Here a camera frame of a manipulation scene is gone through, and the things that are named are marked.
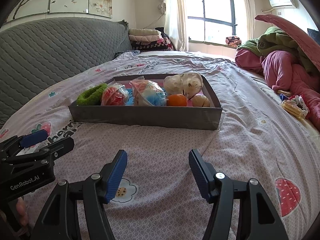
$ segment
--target window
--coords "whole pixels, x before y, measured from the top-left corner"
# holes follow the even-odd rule
[[[188,36],[196,41],[225,44],[236,35],[234,0],[186,0]]]

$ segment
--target green fuzzy object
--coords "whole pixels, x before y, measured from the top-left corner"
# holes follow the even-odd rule
[[[95,106],[101,100],[102,94],[107,87],[108,85],[103,83],[84,91],[77,98],[78,106]]]

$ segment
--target screw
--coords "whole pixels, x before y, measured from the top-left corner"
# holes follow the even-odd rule
[[[99,179],[100,178],[100,174],[99,173],[94,173],[91,175],[91,179]]]
[[[258,185],[258,181],[256,179],[250,179],[250,183],[255,186]]]
[[[65,179],[59,180],[58,185],[59,186],[63,186],[67,183],[67,181]]]
[[[224,178],[225,178],[225,175],[224,175],[222,172],[218,172],[218,173],[216,173],[216,177],[217,177],[218,179],[224,179]]]

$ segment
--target gray cardboard box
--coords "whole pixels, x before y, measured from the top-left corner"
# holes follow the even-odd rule
[[[107,84],[123,83],[144,76],[146,80],[163,81],[175,74],[146,74],[119,76],[108,80]],[[168,128],[216,130],[219,126],[222,106],[211,85],[202,76],[203,94],[211,107],[185,106],[78,106],[74,101],[69,110],[76,122],[113,123],[121,125],[147,125]]]

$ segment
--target air conditioner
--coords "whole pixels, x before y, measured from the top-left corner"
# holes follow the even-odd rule
[[[281,8],[296,8],[294,0],[269,0],[270,4],[275,9]]]

